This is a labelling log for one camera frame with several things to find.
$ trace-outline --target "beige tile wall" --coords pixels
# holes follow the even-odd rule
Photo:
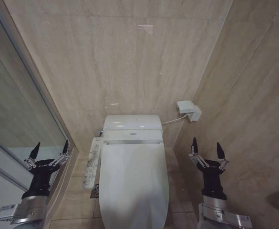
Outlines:
[[[232,207],[254,228],[279,229],[279,210],[268,201],[279,191],[279,0],[233,2],[194,102],[202,117],[184,122],[174,147],[194,209],[203,182],[187,156],[195,136],[208,159],[222,144]]]
[[[164,229],[195,229],[197,225],[190,197],[173,149],[165,150],[169,179],[169,208]],[[104,229],[99,199],[82,189],[88,153],[80,152],[72,178],[49,229]],[[96,183],[99,183],[97,172]]]
[[[231,0],[5,0],[78,149],[108,114],[178,117]],[[182,122],[164,127],[173,147]]]

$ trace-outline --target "toilet seat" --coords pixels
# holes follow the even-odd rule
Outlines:
[[[168,199],[163,143],[103,145],[99,201],[106,229],[162,229]]]

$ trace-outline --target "floor tile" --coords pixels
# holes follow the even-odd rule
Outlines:
[[[167,213],[167,218],[166,218],[164,229],[173,229],[173,228],[174,228],[173,220],[172,220],[172,216],[169,211],[169,208],[168,208],[168,213]]]
[[[105,229],[101,218],[93,218],[92,229]]]
[[[90,198],[91,191],[82,188],[83,177],[72,177],[63,200],[53,219],[92,218],[95,198]]]
[[[89,152],[79,152],[72,177],[84,176],[87,167],[88,155]]]
[[[50,224],[51,224],[52,222],[50,222],[49,224],[47,224],[47,225],[44,225],[44,227],[43,227],[43,229],[49,229],[50,228]]]
[[[196,229],[197,219],[194,212],[172,213],[172,221],[175,229]]]
[[[180,172],[176,155],[173,149],[165,149],[166,164],[168,173]]]
[[[169,173],[169,206],[171,213],[193,212],[193,207],[181,173]]]
[[[49,229],[90,229],[93,219],[53,220]]]
[[[96,204],[95,204],[95,210],[93,212],[93,217],[94,218],[101,217],[99,198],[96,198]]]

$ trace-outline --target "toilet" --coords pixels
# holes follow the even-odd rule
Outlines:
[[[169,188],[158,115],[108,115],[103,127],[99,202],[106,229],[162,229]]]

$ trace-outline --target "silver trim strip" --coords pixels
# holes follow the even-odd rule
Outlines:
[[[28,167],[25,165],[25,163],[22,160],[20,160],[17,156],[15,156],[14,153],[12,153],[10,150],[8,150],[6,147],[2,146],[1,144],[0,144],[0,149],[1,149],[2,153],[4,153],[6,156],[11,158],[13,161],[15,161],[20,166],[22,166],[24,169],[26,169],[26,171],[28,171]]]
[[[14,177],[12,177],[10,174],[6,173],[4,170],[2,170],[0,168],[0,176],[2,178],[4,178],[5,180],[9,181],[10,183],[12,183],[13,185],[19,187],[21,190],[23,191],[27,191],[29,188],[27,186],[25,186],[24,184],[22,184],[21,182],[19,182],[17,179],[15,179]]]

